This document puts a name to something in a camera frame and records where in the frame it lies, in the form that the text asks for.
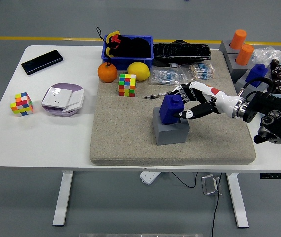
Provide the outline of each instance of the gray felt mat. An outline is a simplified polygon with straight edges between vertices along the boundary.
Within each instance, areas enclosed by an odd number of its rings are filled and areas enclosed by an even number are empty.
[[[211,62],[216,78],[204,83],[236,95],[222,52],[212,51]],[[235,165],[255,160],[253,142],[242,120],[225,114],[210,114],[190,120],[185,143],[157,146],[153,108],[163,97],[147,100],[145,95],[169,91],[175,86],[137,82],[135,97],[118,95],[118,80],[99,82],[98,98],[90,146],[90,160],[95,165],[168,166]],[[189,109],[198,102],[186,103]]]

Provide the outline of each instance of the blue bin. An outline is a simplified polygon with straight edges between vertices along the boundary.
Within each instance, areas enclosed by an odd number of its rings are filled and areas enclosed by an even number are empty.
[[[140,37],[145,39],[150,44],[151,57],[150,58],[124,58],[124,57],[112,57],[111,63],[117,68],[117,70],[127,70],[128,66],[134,62],[145,63],[149,68],[152,66],[152,60],[154,59],[154,48],[153,48],[153,37],[152,36],[132,36],[132,35],[123,35],[127,36],[130,39]],[[103,43],[101,59],[103,62],[109,62],[109,59],[105,56],[106,45]]]

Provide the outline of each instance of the gray block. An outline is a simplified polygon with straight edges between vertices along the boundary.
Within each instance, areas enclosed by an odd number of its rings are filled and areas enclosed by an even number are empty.
[[[223,40],[219,46],[219,51],[221,51],[224,55],[224,58],[228,56],[228,54],[238,54],[239,50],[232,49],[230,47],[231,40]]]
[[[157,145],[183,143],[189,134],[190,126],[186,119],[180,119],[179,123],[164,125],[159,115],[160,107],[154,107],[153,126]]]
[[[234,84],[236,93],[238,94],[238,92],[241,90],[241,88],[243,88],[243,86],[246,84],[245,80],[247,79],[248,75],[250,73],[250,70],[247,70],[239,79],[238,81]],[[265,89],[268,88],[268,85],[266,83],[261,83],[258,87],[255,87],[253,85],[249,85],[247,86],[247,88],[245,89],[245,91],[243,92],[243,94],[241,95],[243,98],[245,98],[247,95],[249,95],[251,92],[253,91],[264,91]]]
[[[254,63],[251,60],[244,66],[237,64],[235,61],[237,56],[237,54],[228,54],[227,58],[225,58],[233,84],[235,84],[247,70],[251,70],[254,67]]]

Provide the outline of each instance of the lemon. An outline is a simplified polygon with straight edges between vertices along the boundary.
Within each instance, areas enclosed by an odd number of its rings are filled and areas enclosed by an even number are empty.
[[[128,66],[127,68],[128,74],[135,74],[136,80],[143,81],[146,80],[150,76],[150,70],[145,63],[135,62]]]

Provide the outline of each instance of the power strip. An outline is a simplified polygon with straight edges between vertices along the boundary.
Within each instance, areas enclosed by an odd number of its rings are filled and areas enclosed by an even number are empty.
[[[140,174],[140,178],[142,179],[143,183],[151,184],[160,174],[161,172],[150,172],[144,171]]]
[[[281,179],[281,174],[261,173],[260,179]]]

